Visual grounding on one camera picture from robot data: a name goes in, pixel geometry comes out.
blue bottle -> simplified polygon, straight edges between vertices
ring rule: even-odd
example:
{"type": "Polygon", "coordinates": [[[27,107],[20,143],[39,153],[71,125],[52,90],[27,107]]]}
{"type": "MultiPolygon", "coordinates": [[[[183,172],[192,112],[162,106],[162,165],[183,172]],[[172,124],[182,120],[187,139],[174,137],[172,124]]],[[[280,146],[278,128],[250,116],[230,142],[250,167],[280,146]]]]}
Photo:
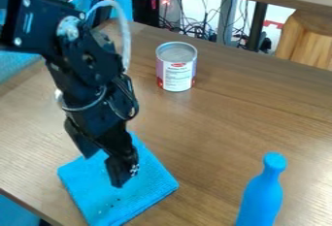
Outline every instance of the blue bottle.
{"type": "Polygon", "coordinates": [[[282,206],[279,175],[287,160],[277,152],[269,152],[263,161],[263,172],[246,187],[236,226],[272,226],[282,206]]]}

wire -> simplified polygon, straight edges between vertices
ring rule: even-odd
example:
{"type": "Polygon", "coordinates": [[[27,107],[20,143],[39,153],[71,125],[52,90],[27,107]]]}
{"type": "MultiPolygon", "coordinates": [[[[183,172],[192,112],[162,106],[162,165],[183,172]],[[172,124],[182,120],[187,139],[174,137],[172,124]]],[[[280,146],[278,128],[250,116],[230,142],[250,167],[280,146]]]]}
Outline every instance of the wire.
{"type": "Polygon", "coordinates": [[[246,0],[246,8],[245,8],[245,12],[243,12],[242,11],[242,2],[243,2],[244,0],[241,0],[241,3],[240,3],[240,6],[239,6],[239,9],[240,9],[240,13],[241,13],[241,16],[242,16],[242,18],[244,19],[244,25],[243,25],[243,27],[242,27],[242,29],[241,29],[241,36],[240,36],[240,39],[239,39],[239,42],[238,42],[238,45],[237,45],[237,48],[239,48],[240,47],[240,44],[241,44],[241,41],[242,41],[242,39],[243,39],[243,37],[244,37],[244,34],[245,34],[245,29],[246,29],[246,23],[247,23],[247,19],[248,19],[248,0],[246,0]]]}
{"type": "Polygon", "coordinates": [[[117,10],[118,21],[120,25],[120,31],[122,34],[122,64],[124,68],[124,73],[126,73],[130,66],[130,54],[131,54],[131,35],[129,31],[129,26],[127,19],[125,17],[124,11],[118,2],[114,0],[103,0],[96,3],[86,14],[86,19],[88,19],[91,14],[101,7],[114,7],[117,10]]]}
{"type": "Polygon", "coordinates": [[[210,10],[209,10],[208,14],[211,13],[211,12],[213,12],[213,11],[215,11],[215,14],[214,14],[210,19],[208,19],[207,22],[212,21],[213,18],[215,18],[215,16],[216,16],[218,13],[220,13],[220,11],[222,10],[222,7],[225,5],[225,3],[226,3],[227,1],[228,1],[228,0],[224,0],[224,1],[222,2],[222,4],[220,5],[220,7],[219,7],[217,10],[216,10],[216,9],[210,9],[210,10]]]}
{"type": "Polygon", "coordinates": [[[202,0],[203,6],[204,6],[204,11],[206,12],[208,10],[207,4],[205,3],[204,0],[202,0]]]}
{"type": "Polygon", "coordinates": [[[168,3],[169,3],[169,0],[166,0],[166,7],[165,7],[165,11],[164,11],[164,18],[165,19],[167,17],[168,3]]]}

red and white label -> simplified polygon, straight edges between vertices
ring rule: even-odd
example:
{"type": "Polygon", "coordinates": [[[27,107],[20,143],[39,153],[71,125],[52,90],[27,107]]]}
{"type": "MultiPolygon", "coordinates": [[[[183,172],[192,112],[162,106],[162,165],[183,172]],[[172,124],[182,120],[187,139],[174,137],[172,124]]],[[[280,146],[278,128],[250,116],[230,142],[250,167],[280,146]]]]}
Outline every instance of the red and white label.
{"type": "Polygon", "coordinates": [[[187,63],[164,62],[163,88],[169,91],[184,91],[192,86],[193,61],[187,63]]]}

